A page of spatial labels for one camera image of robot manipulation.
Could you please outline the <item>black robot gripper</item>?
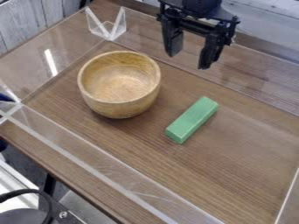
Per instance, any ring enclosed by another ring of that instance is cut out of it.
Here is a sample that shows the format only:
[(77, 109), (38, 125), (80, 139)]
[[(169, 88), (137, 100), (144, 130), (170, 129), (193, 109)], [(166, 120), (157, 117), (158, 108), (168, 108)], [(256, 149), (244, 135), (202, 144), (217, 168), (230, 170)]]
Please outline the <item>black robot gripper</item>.
[(234, 37), (238, 17), (225, 11), (221, 0), (157, 0), (156, 20), (162, 27), (162, 45), (169, 57), (182, 49), (182, 29), (206, 36), (200, 50), (198, 69), (209, 69)]

